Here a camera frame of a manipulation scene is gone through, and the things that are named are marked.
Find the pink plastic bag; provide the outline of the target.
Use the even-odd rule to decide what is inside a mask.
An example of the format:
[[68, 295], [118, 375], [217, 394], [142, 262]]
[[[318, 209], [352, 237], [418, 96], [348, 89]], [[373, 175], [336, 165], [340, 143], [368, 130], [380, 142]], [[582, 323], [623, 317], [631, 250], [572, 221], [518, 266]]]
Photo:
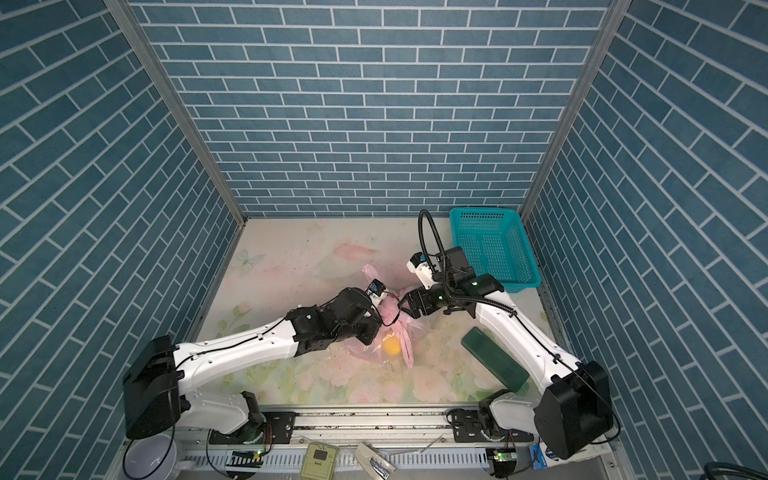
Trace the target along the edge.
[[[378, 312], [383, 325], [370, 345], [364, 345], [353, 338], [342, 345], [347, 353], [361, 360], [385, 364], [402, 360], [407, 368], [415, 366], [415, 347], [429, 330], [428, 323], [421, 318], [414, 318], [406, 305], [405, 294], [408, 289], [387, 289], [387, 296], [378, 305]], [[381, 342], [388, 335], [397, 335], [401, 342], [401, 354], [387, 356], [382, 352]]]

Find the teal plastic basket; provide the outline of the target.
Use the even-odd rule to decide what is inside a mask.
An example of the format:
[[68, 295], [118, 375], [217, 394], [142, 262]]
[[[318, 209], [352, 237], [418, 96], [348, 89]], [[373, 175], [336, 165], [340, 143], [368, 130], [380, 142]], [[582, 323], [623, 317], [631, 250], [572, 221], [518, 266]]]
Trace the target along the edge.
[[465, 207], [450, 211], [453, 243], [478, 275], [490, 274], [509, 293], [541, 285], [541, 274], [517, 211]]

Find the yellow fruit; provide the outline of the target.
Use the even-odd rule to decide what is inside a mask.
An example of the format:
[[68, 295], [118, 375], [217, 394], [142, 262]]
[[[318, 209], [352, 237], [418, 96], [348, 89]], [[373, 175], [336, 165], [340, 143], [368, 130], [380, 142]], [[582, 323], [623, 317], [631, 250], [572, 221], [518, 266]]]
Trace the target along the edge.
[[381, 342], [381, 349], [387, 356], [397, 356], [401, 354], [401, 342], [397, 335], [388, 335]]

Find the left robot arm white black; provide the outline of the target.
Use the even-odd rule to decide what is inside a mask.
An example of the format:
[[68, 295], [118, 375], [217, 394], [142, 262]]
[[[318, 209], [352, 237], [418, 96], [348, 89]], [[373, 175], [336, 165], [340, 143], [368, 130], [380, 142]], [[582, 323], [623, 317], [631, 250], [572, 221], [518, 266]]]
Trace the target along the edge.
[[297, 307], [264, 326], [200, 342], [149, 341], [123, 377], [126, 436], [145, 439], [174, 426], [243, 436], [264, 422], [254, 394], [206, 390], [212, 381], [354, 338], [372, 343], [383, 324], [385, 286], [347, 287], [322, 305]]

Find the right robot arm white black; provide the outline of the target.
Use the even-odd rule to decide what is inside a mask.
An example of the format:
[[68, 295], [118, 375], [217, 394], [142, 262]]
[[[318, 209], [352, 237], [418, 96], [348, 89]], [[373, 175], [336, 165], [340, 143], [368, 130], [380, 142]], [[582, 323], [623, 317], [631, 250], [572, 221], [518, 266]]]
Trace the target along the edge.
[[536, 401], [516, 399], [513, 388], [490, 400], [490, 416], [499, 428], [535, 434], [557, 457], [569, 459], [618, 426], [605, 370], [557, 345], [519, 311], [498, 280], [475, 273], [461, 248], [439, 260], [417, 252], [407, 268], [421, 283], [403, 298], [410, 315], [468, 313], [501, 341], [533, 382], [540, 395]]

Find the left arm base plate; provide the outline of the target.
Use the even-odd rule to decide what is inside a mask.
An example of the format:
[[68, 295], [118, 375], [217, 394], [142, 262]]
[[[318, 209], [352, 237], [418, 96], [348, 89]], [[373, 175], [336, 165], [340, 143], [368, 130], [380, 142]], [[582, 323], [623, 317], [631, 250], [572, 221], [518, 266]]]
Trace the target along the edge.
[[212, 431], [212, 445], [287, 445], [294, 431], [296, 413], [290, 411], [265, 412], [263, 419], [249, 421], [231, 434]]

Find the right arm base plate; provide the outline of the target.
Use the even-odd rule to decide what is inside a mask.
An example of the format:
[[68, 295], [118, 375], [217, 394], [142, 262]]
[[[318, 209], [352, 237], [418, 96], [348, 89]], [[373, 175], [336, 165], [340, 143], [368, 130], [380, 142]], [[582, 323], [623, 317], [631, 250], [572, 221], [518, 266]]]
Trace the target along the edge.
[[535, 440], [531, 433], [501, 428], [490, 417], [490, 414], [484, 411], [453, 408], [446, 412], [445, 417], [456, 443], [495, 442], [512, 444]]

